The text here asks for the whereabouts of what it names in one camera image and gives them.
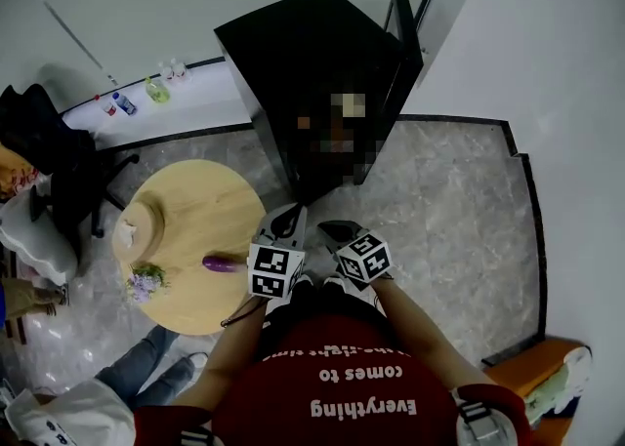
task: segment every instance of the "red shirt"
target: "red shirt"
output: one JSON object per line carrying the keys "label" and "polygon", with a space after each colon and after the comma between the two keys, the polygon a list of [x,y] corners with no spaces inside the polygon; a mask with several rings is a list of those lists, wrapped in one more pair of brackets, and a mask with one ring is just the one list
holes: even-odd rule
{"label": "red shirt", "polygon": [[[520,398],[497,385],[463,388],[472,400],[506,409],[518,434],[521,428],[519,444],[528,444],[523,442],[529,429]],[[147,439],[149,410],[136,414],[136,444]],[[174,408],[163,410],[173,417]],[[179,414],[188,417],[188,412],[178,408],[169,427],[180,429]],[[207,418],[198,414],[193,425]],[[319,315],[295,326],[274,354],[241,376],[215,410],[212,430],[226,446],[455,445],[457,419],[456,403],[435,375],[390,347],[375,327],[346,316]]]}

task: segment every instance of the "black cabinet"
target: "black cabinet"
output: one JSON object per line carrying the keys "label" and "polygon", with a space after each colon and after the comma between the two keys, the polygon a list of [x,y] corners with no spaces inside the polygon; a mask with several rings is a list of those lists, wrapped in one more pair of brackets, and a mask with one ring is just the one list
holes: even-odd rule
{"label": "black cabinet", "polygon": [[283,0],[215,29],[263,147],[309,204],[362,183],[423,67],[408,0]]}

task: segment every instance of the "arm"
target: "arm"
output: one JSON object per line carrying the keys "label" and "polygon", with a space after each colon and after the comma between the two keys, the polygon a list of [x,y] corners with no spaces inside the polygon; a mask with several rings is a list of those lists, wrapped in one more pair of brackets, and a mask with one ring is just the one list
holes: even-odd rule
{"label": "arm", "polygon": [[[246,296],[241,305],[248,299]],[[264,301],[255,298],[236,316],[249,312]],[[176,398],[172,403],[174,406],[194,406],[209,412],[215,410],[241,372],[254,360],[266,310],[267,304],[224,330],[199,379]]]}
{"label": "arm", "polygon": [[406,351],[419,358],[445,387],[453,389],[469,384],[494,384],[460,355],[428,314],[412,302],[394,281],[374,279],[371,287]]}

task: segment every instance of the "purple object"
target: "purple object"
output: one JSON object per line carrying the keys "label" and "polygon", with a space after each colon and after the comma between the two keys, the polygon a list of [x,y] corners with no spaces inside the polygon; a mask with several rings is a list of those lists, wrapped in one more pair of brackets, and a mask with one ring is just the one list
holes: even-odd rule
{"label": "purple object", "polygon": [[207,255],[202,259],[202,265],[208,270],[215,272],[237,272],[240,270],[242,264],[236,263],[223,257],[216,257],[214,255]]}

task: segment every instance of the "table top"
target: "table top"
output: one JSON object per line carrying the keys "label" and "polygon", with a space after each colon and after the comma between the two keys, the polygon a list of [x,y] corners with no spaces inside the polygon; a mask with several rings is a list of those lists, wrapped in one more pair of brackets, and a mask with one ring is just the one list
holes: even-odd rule
{"label": "table top", "polygon": [[[168,288],[141,304],[153,321],[185,335],[221,330],[247,292],[247,272],[206,269],[215,253],[247,257],[265,209],[254,189],[234,170],[208,160],[174,163],[153,174],[132,201],[158,208],[165,221],[160,246],[148,261],[165,271]],[[123,278],[128,264],[120,264]]]}

